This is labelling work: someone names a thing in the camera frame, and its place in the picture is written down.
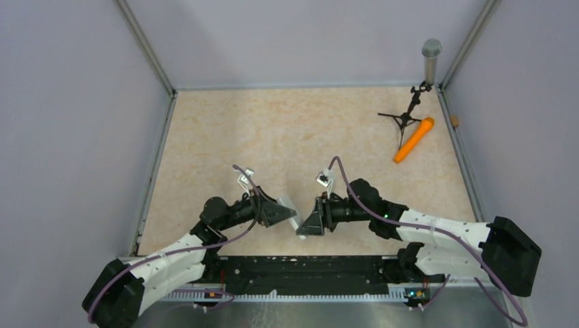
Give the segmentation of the white remote control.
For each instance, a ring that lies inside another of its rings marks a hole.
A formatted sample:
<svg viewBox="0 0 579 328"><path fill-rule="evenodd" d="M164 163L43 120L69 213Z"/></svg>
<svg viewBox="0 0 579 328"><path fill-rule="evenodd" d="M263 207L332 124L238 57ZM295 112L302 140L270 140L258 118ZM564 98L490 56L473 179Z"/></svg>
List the white remote control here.
<svg viewBox="0 0 579 328"><path fill-rule="evenodd" d="M303 224L304 219L303 219L301 212L297 209L296 205L293 203L291 198L288 195L284 194L284 195L281 195L280 197L277 198L277 202L278 202L278 204L291 210L292 216L288 219L289 224L294 229L294 234L300 240L306 240L307 239L306 236L297 234L297 230Z"/></svg>

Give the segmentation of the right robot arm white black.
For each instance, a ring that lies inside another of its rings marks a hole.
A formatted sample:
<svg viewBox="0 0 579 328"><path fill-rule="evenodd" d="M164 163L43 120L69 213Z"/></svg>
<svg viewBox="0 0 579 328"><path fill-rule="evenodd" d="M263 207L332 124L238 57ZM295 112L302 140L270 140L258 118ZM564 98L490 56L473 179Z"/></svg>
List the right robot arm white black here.
<svg viewBox="0 0 579 328"><path fill-rule="evenodd" d="M514 221L463 222L426 215L381 198L362 178L351 182L347 192L347 197L317 197L297 235L323 236L339 223L368 221L377 236L408 244L397 257L410 282L426 275L456 275L504 285L518 297L531 295L542 250Z"/></svg>

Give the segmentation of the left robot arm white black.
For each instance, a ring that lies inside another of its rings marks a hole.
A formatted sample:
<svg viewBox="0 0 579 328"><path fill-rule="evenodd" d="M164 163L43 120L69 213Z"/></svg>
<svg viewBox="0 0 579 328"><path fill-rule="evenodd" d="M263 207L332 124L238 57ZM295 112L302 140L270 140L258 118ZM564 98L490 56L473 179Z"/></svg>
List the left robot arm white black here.
<svg viewBox="0 0 579 328"><path fill-rule="evenodd" d="M216 279L219 265L207 255L241 238L227 238L223 230L246 222L268 228L297 214L289 200L261 193L244 193L232 205L211 197L197 224L176 242L136 260L116 258L106 264L81 304L88 322L130 327L151 305L186 283Z"/></svg>

